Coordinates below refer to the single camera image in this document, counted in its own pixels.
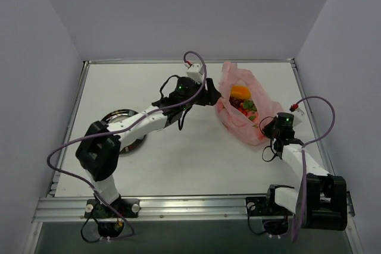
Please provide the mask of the pink plastic bag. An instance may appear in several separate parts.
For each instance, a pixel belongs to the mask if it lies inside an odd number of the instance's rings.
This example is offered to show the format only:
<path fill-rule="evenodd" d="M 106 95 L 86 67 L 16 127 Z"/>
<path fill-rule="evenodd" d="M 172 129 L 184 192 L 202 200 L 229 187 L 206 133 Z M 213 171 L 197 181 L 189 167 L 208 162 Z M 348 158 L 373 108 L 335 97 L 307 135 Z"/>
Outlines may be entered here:
<path fill-rule="evenodd" d="M 258 117 L 254 121 L 231 106 L 230 90 L 234 85 L 246 86 L 250 90 L 251 99 L 245 100 L 243 107 L 258 112 Z M 216 103 L 216 114 L 227 131 L 246 144 L 253 146 L 262 144 L 266 138 L 260 127 L 264 127 L 277 113 L 283 111 L 280 103 L 270 99 L 251 71 L 238 68 L 238 65 L 232 62 L 223 64 L 218 89 L 221 98 Z"/>

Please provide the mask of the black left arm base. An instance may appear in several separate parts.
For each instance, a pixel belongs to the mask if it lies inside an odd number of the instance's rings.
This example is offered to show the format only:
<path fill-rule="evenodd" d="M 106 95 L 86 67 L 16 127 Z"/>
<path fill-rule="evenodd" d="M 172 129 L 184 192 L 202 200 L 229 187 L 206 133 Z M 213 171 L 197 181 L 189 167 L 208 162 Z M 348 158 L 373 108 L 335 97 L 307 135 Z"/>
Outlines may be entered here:
<path fill-rule="evenodd" d="M 84 218 L 86 219 L 80 229 L 80 235 L 86 243 L 99 243 L 101 240 L 110 242 L 133 237 L 136 230 L 127 220 L 137 218 L 140 211 L 140 200 L 137 198 L 123 199 L 121 196 L 109 206 L 105 205 L 98 197 L 89 199 L 85 207 Z M 84 229 L 92 220 L 96 224 L 98 236 L 86 238 Z"/>

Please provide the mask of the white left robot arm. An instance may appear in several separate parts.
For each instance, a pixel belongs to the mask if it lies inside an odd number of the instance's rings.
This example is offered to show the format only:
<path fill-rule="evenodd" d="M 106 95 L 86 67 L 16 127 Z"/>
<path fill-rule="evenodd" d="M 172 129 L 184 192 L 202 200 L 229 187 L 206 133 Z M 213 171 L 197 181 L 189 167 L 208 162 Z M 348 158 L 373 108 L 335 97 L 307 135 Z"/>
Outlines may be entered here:
<path fill-rule="evenodd" d="M 107 218 L 115 217 L 120 210 L 120 194 L 115 186 L 113 173 L 117 168 L 120 151 L 148 133 L 178 123 L 181 129 L 185 115 L 193 107 L 214 106 L 221 93 L 211 78 L 205 86 L 189 77 L 178 77 L 176 88 L 168 95 L 161 95 L 149 108 L 131 117 L 113 123 L 95 121 L 86 135 L 110 133 L 131 127 L 130 130 L 82 141 L 75 156 L 91 179 L 93 189 L 102 197 L 99 212 Z"/>

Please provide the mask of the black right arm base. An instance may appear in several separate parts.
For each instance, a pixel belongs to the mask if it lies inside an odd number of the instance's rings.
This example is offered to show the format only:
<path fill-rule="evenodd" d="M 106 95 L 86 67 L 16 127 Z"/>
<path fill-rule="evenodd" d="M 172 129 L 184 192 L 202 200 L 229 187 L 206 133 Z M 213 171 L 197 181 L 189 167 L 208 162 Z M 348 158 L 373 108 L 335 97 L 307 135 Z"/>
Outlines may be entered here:
<path fill-rule="evenodd" d="M 269 238 L 276 237 L 280 239 L 289 232 L 289 217 L 293 213 L 274 202 L 275 190 L 279 187 L 294 190 L 291 186 L 271 184 L 265 196 L 248 196 L 245 198 L 247 225 L 252 234 L 256 236 L 267 234 Z M 261 231 L 254 231 L 251 226 L 252 217 L 271 218 L 262 219 L 263 229 Z"/>

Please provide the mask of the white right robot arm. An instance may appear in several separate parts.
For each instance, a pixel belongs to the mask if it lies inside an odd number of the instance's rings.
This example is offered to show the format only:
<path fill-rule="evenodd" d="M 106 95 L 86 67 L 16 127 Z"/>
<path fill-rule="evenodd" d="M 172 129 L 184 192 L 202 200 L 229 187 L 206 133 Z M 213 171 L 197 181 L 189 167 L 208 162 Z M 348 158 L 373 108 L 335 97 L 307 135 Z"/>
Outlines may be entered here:
<path fill-rule="evenodd" d="M 300 187 L 272 184 L 264 199 L 271 214 L 285 209 L 293 214 L 295 226 L 321 230 L 344 231 L 348 223 L 346 181 L 321 167 L 295 137 L 294 116 L 278 113 L 263 129 L 274 154 L 287 163 Z"/>

